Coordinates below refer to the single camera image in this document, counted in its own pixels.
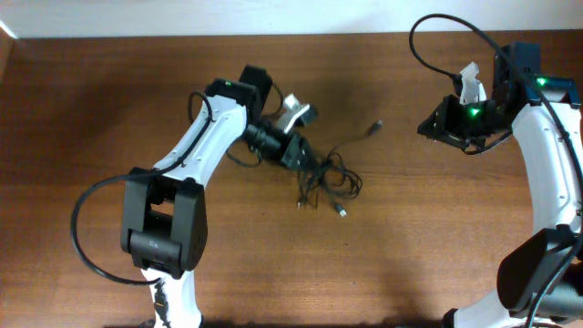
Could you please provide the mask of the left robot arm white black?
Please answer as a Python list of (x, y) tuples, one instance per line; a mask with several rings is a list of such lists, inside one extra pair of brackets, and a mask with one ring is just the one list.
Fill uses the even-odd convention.
[(273, 86), (263, 68), (246, 66), (239, 80), (215, 79), (185, 135), (152, 169), (134, 168), (125, 184), (120, 244), (148, 279), (155, 317), (147, 327), (198, 327), (194, 269), (208, 238), (205, 188), (237, 140), (290, 171), (316, 166), (296, 130), (312, 123), (316, 107), (289, 95), (270, 122), (262, 111)]

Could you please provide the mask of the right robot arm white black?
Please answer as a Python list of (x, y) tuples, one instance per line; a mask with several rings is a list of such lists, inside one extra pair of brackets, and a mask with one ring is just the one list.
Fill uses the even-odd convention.
[(444, 327), (559, 327), (582, 318), (582, 103), (571, 78), (542, 74), (540, 47), (496, 49), (492, 95), (472, 63), (454, 75), (418, 134), (469, 156), (513, 137), (520, 147), (533, 207), (529, 239), (500, 263), (496, 288), (452, 309)]

